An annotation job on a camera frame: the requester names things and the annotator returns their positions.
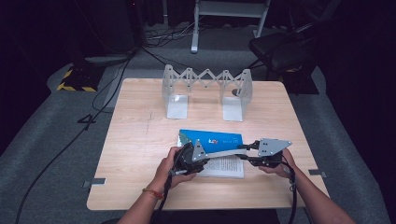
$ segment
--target metal bookend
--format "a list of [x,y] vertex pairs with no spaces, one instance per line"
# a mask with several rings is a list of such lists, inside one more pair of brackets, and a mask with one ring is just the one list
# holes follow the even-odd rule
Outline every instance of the metal bookend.
[[[212,79],[203,80],[204,76]],[[206,88],[213,83],[220,86],[219,97],[222,103],[223,119],[243,121],[248,104],[253,95],[253,83],[250,70],[245,69],[237,77],[233,77],[228,70],[224,70],[215,76],[209,69],[197,75],[191,68],[187,68],[179,74],[174,71],[172,65],[166,65],[163,71],[163,99],[166,107],[166,117],[169,119],[186,119],[189,103],[188,94],[195,83],[201,83]],[[176,85],[183,85],[186,94],[175,93]]]

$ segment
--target orange bracelet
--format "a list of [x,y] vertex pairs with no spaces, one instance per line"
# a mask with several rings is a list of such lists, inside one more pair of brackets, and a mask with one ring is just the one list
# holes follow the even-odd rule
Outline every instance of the orange bracelet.
[[162,200],[163,199],[163,194],[152,190],[152,189],[142,189],[143,192],[147,191],[148,193],[150,193],[152,196],[156,197],[158,200]]

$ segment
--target black chair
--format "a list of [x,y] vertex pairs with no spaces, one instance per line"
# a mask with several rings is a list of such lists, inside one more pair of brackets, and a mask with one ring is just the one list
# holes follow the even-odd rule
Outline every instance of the black chair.
[[316,40],[321,31],[328,27],[329,22],[311,22],[288,33],[276,32],[251,39],[248,47],[258,59],[247,68],[253,69],[265,65],[267,67],[265,80],[270,80],[272,74],[276,74],[276,80],[285,73],[295,74],[296,94],[298,94],[307,76],[316,67],[314,56]]

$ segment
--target wooden table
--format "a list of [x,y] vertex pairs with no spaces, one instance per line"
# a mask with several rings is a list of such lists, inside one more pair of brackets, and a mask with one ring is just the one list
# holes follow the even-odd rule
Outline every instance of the wooden table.
[[[297,120],[289,96],[280,82],[253,82],[253,99],[243,122],[224,121],[219,87],[193,86],[187,119],[167,119],[161,79],[127,78],[111,120],[87,201],[91,210],[126,210],[154,177],[169,148],[177,144],[179,129],[241,133],[244,143],[260,138],[290,140],[296,164],[326,194],[318,169]],[[237,209],[291,207],[288,179],[267,175],[244,161],[244,179],[195,177],[169,191],[163,209]],[[298,206],[304,202],[298,197]]]

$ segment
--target gray carpet floor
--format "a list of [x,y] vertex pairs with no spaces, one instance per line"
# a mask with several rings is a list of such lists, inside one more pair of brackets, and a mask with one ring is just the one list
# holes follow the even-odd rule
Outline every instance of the gray carpet floor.
[[[248,50],[253,28],[207,29],[201,32],[197,54],[190,53],[191,36],[148,50],[178,62],[163,60],[179,71],[186,68],[183,63],[196,70],[209,68],[218,74],[227,69],[235,74],[255,60]],[[0,223],[15,222],[23,195],[35,177],[84,127],[77,121],[96,114],[92,105],[102,107],[115,90],[113,85],[105,86],[114,79],[119,65],[106,69],[99,85],[101,92],[56,91],[69,66],[49,78],[51,95],[0,158]],[[140,50],[127,65],[126,73],[136,69],[162,70],[164,66]],[[264,68],[255,69],[253,78],[262,77],[263,72]],[[390,223],[378,185],[332,109],[325,93],[326,81],[318,68],[312,78],[318,95],[291,94],[290,99],[318,168],[327,175],[324,182],[332,199],[357,223]],[[94,176],[112,110],[106,108],[110,113],[102,113],[38,179],[26,198],[20,223],[102,223],[122,216],[124,211],[90,211],[86,206],[89,190],[82,187]],[[281,223],[288,222],[289,209],[279,209],[277,214]],[[308,223],[303,209],[298,209],[294,223]]]

